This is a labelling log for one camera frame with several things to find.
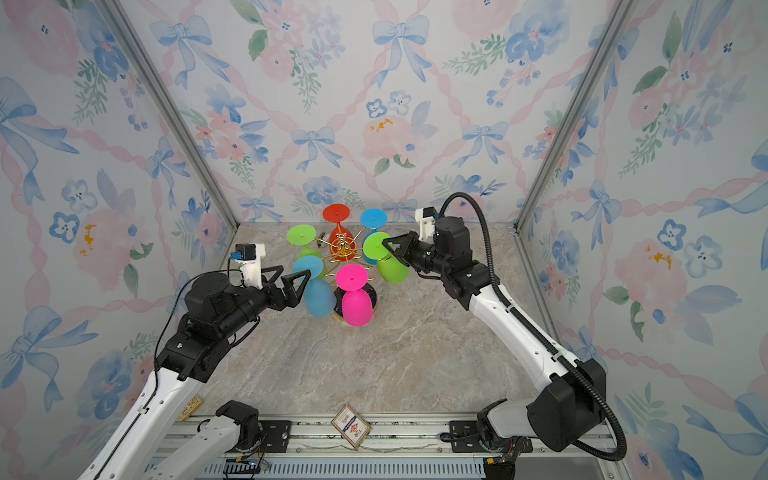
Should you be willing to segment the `gold wire glass rack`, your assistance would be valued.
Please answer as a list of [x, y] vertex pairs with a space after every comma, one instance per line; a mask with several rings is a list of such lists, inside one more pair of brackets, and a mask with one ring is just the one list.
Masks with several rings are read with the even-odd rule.
[[323, 250], [321, 258], [328, 268], [323, 276], [333, 287], [336, 297], [333, 314], [342, 323], [347, 323], [342, 308], [345, 292], [335, 285], [335, 276], [342, 267], [347, 265], [358, 265], [366, 270], [370, 270], [372, 266], [364, 262], [363, 249], [357, 245], [357, 236], [341, 224], [337, 224], [329, 233], [321, 232], [315, 239], [315, 243]]

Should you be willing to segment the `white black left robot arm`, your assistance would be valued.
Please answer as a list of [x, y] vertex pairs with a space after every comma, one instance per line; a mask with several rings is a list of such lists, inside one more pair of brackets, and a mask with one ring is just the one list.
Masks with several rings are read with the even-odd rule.
[[176, 332], [154, 358], [154, 372], [132, 410], [82, 473], [84, 479], [194, 479], [232, 450], [251, 452], [264, 441], [256, 408], [229, 401], [183, 446], [157, 465], [150, 462], [188, 403], [239, 344], [237, 333], [255, 329], [266, 310], [299, 305], [311, 280], [309, 270], [257, 284], [231, 282], [226, 270], [194, 277], [184, 297], [187, 307]]

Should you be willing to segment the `magenta wine glass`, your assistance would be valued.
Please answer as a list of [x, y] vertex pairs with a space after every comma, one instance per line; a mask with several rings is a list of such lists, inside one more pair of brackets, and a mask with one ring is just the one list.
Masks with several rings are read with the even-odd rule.
[[345, 265], [336, 275], [336, 284], [343, 292], [342, 317], [351, 326], [365, 326], [373, 318], [373, 303], [364, 290], [367, 283], [368, 271], [361, 265]]

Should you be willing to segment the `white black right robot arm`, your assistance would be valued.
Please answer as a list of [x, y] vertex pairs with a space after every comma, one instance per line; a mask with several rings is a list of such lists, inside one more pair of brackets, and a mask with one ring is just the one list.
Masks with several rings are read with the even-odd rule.
[[515, 355], [537, 395], [530, 402], [494, 402], [477, 415], [474, 439], [490, 452], [518, 452], [517, 442], [536, 438], [561, 452], [568, 446], [603, 460], [617, 461], [626, 449], [599, 450], [582, 438], [616, 420], [605, 400], [606, 372], [596, 361], [581, 361], [557, 344], [512, 300], [490, 263], [473, 257], [470, 232], [459, 217], [429, 219], [431, 236], [408, 232], [383, 240], [386, 251], [419, 275], [435, 276], [446, 293], [483, 321]]

